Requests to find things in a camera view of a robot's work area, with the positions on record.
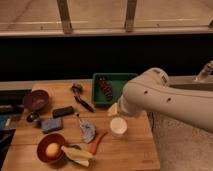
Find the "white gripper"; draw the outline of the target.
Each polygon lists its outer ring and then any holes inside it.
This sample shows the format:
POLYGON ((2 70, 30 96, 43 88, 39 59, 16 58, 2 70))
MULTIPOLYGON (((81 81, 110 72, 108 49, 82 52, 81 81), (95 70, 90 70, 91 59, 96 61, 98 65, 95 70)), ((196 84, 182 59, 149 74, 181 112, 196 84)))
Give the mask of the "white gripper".
POLYGON ((118 111, 126 116, 136 117, 140 114, 140 110, 135 105, 129 103, 123 96, 118 100, 118 104, 114 103, 108 109, 109 116, 117 116, 118 111))

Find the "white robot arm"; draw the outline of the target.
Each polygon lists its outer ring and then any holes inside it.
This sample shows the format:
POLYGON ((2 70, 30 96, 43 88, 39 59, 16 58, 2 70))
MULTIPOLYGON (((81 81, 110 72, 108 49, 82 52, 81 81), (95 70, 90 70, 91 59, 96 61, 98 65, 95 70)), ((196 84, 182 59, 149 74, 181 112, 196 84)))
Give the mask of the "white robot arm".
POLYGON ((169 86, 169 76, 160 68, 150 68, 129 80, 117 100, 117 110, 126 116, 143 111, 165 114, 213 133, 213 92, 169 86))

